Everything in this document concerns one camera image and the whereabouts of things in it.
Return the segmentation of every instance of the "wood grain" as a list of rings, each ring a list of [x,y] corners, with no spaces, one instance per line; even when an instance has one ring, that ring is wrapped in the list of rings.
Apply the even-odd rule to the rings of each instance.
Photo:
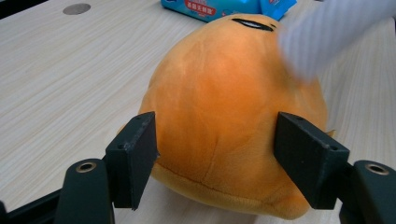
[[[163,55],[203,22],[156,0],[53,0],[0,20],[0,200],[7,210],[62,186],[76,161],[102,158],[119,127],[136,115]],[[320,4],[299,1],[287,26]],[[396,167],[396,38],[384,21],[320,74],[329,130],[350,162]],[[285,221],[193,202],[150,179],[140,208],[116,209],[117,223],[338,223],[334,211]]]

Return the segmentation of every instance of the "screw hole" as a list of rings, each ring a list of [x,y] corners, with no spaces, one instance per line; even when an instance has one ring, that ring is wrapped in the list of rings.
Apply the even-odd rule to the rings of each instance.
[[[389,171],[384,167],[372,163],[366,164],[366,169],[378,175],[389,174]]]
[[[89,171],[92,171],[93,169],[95,169],[95,167],[96,167],[96,163],[94,163],[94,162],[91,162],[91,161],[84,162],[76,168],[76,171],[79,173],[88,173]]]
[[[129,143],[121,143],[121,144],[118,144],[117,145],[117,148],[118,149],[125,149],[125,148],[128,148],[129,146],[130,146],[131,144],[129,144]]]

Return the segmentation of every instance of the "table hole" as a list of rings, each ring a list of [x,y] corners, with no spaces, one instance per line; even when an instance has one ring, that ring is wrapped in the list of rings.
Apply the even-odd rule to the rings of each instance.
[[[64,14],[66,15],[79,15],[88,10],[90,10],[91,6],[85,3],[74,4],[64,9]]]

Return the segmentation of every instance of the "orange fabric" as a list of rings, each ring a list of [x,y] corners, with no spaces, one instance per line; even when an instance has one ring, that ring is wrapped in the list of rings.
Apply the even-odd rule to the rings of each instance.
[[[317,80],[303,84],[288,73],[278,27],[262,15],[232,15],[194,31],[163,58],[139,111],[156,112],[155,178],[234,211],[283,218],[306,212],[307,201],[273,155],[276,116],[296,114],[324,130],[327,110]]]

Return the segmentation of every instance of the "white table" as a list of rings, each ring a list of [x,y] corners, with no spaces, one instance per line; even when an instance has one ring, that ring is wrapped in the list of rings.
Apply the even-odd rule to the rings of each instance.
[[[119,127],[135,116],[164,54],[202,21],[158,0],[49,0],[0,20],[0,200],[11,211],[62,187],[76,161],[102,158]],[[320,4],[301,0],[285,25]],[[329,130],[351,149],[349,162],[396,167],[396,37],[382,22],[320,76]],[[339,223],[334,211],[294,221],[238,214],[196,203],[150,179],[135,212],[117,223]]]

